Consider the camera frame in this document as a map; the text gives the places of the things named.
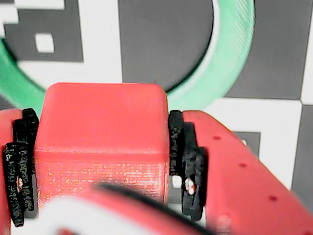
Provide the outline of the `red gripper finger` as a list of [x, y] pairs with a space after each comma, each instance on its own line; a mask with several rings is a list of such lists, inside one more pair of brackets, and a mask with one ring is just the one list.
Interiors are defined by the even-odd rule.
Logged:
[[182, 213], [218, 235], [310, 235], [313, 217], [223, 124], [202, 111], [169, 113], [170, 174]]
[[[35, 130], [39, 124], [33, 109], [9, 109], [0, 112], [0, 233], [11, 233], [10, 223], [16, 226], [24, 225], [24, 212], [34, 209], [32, 189], [32, 159], [31, 146], [35, 138]], [[169, 235], [208, 235], [205, 229], [196, 223], [178, 215], [173, 210], [165, 207], [151, 198], [141, 195], [128, 188], [97, 183], [89, 188], [84, 195], [86, 198], [108, 205], [120, 206], [121, 197], [132, 199], [141, 203], [135, 208], [137, 213], [153, 212], [164, 215], [163, 218], [150, 221], [143, 219], [143, 223], [164, 230]]]

